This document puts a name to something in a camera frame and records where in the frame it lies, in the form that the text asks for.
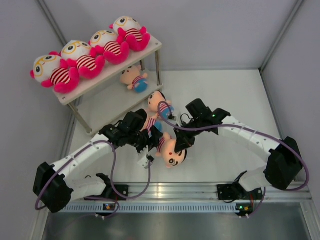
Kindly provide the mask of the boy plush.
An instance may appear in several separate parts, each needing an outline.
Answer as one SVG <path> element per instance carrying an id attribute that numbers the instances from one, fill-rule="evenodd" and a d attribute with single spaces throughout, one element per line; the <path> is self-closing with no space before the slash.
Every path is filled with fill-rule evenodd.
<path id="1" fill-rule="evenodd" d="M 164 94 L 157 90 L 154 91 L 147 100 L 148 111 L 160 120 L 161 116 L 169 119 L 170 115 L 175 111 L 169 100 L 166 100 Z"/>

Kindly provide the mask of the panda plush with glasses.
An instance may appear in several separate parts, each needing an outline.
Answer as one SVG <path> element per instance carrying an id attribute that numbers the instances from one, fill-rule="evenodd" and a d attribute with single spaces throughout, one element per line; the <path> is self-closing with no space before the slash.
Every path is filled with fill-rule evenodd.
<path id="1" fill-rule="evenodd" d="M 137 20 L 130 16 L 121 16 L 109 25 L 121 39 L 128 43 L 134 52 L 143 51 L 149 44 L 151 35 L 145 26 L 141 26 Z"/>
<path id="2" fill-rule="evenodd" d="M 67 94 L 76 89 L 80 82 L 80 74 L 57 52 L 38 57 L 30 71 L 30 76 L 44 88 L 53 88 L 56 93 Z"/>
<path id="3" fill-rule="evenodd" d="M 112 30 L 99 30 L 88 43 L 113 65 L 125 62 L 130 55 L 128 43 Z"/>
<path id="4" fill-rule="evenodd" d="M 60 52 L 61 57 L 71 68 L 76 68 L 82 78 L 96 78 L 105 67 L 105 59 L 96 49 L 81 40 L 71 40 Z"/>

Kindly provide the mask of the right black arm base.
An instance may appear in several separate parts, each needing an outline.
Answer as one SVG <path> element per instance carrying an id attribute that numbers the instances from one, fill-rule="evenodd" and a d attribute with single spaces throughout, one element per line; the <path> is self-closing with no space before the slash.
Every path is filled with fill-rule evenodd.
<path id="1" fill-rule="evenodd" d="M 234 202 L 237 200 L 261 200 L 263 190 L 261 188 L 246 191 L 238 183 L 218 184 L 217 186 L 218 199 L 225 202 Z"/>

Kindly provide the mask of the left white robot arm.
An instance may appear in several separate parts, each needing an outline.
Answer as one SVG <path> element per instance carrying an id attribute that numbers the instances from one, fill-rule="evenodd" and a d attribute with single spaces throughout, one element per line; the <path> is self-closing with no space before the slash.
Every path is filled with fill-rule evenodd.
<path id="1" fill-rule="evenodd" d="M 115 184 L 112 175 L 95 173 L 81 179 L 82 173 L 97 160 L 126 145 L 136 149 L 138 163 L 150 169 L 154 158 L 149 152 L 158 147 L 163 136 L 162 124 L 145 110 L 128 112 L 116 124 L 105 125 L 88 143 L 52 164 L 42 163 L 36 171 L 33 192 L 35 209 L 51 213 L 64 209 L 79 199 L 123 201 L 129 198 L 128 185 Z"/>

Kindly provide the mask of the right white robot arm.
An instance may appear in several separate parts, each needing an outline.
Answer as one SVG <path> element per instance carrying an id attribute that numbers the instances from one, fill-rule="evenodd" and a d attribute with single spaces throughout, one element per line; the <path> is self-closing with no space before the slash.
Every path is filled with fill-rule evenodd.
<path id="1" fill-rule="evenodd" d="M 278 139 L 254 130 L 221 108 L 211 110 L 199 98 L 189 103 L 186 109 L 192 118 L 174 130 L 177 151 L 191 148 L 196 136 L 208 132 L 234 141 L 266 163 L 265 167 L 242 172 L 231 184 L 220 185 L 236 199 L 245 199 L 264 187 L 285 191 L 302 170 L 301 154 L 295 139 L 289 136 Z"/>

